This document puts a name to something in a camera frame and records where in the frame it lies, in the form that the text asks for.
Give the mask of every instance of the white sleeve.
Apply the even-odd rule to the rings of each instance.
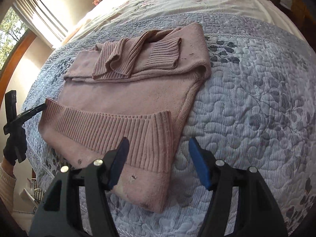
[[[9,176],[0,163],[0,197],[10,214],[13,210],[13,192],[16,179]]]

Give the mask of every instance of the person's hand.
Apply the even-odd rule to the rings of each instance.
[[[18,159],[16,156],[16,149],[20,154],[25,154],[27,150],[26,135],[23,127],[18,128],[17,132],[10,134],[3,150],[5,159],[13,166]]]

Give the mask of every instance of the pink sweater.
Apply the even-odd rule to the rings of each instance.
[[[46,100],[39,132],[76,168],[127,137],[129,155],[113,191],[161,213],[181,131],[210,73],[197,23],[97,44],[78,53],[58,103]]]

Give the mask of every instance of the gray quilted bedspread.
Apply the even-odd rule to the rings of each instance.
[[[196,95],[184,127],[166,209],[154,214],[107,194],[118,231],[122,236],[197,235],[211,193],[201,186],[188,152],[188,140],[195,136],[203,148],[231,166],[260,170],[290,233],[316,202],[316,55],[306,42],[276,26],[228,14],[185,13],[103,28],[52,53],[23,109],[39,105],[47,97],[57,99],[63,74],[80,50],[97,42],[192,22],[203,26],[212,75]],[[67,162],[42,140],[37,130],[39,119],[37,115],[24,126],[27,156],[46,190]],[[226,233],[233,230],[236,195],[234,190]],[[83,189],[81,209],[89,232]]]

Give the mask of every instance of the floral bedspread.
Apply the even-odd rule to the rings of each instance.
[[[295,25],[269,0],[103,0],[78,24],[71,41],[91,31],[186,12],[229,13],[274,24],[304,39]]]
[[[192,163],[188,141],[235,168],[256,166],[274,195],[288,232],[316,202],[316,54],[307,42],[276,26],[248,17],[219,13],[182,13],[92,32],[55,50],[42,67],[23,110],[45,98],[57,99],[63,75],[80,50],[96,43],[135,37],[151,29],[202,25],[211,59],[211,77],[200,88],[183,129],[172,166],[168,200],[155,214],[107,193],[121,236],[195,237],[211,200]],[[38,132],[40,113],[24,124],[27,157],[38,183],[47,190],[67,162]],[[83,226],[90,232],[84,190]],[[233,191],[226,233],[237,211]]]

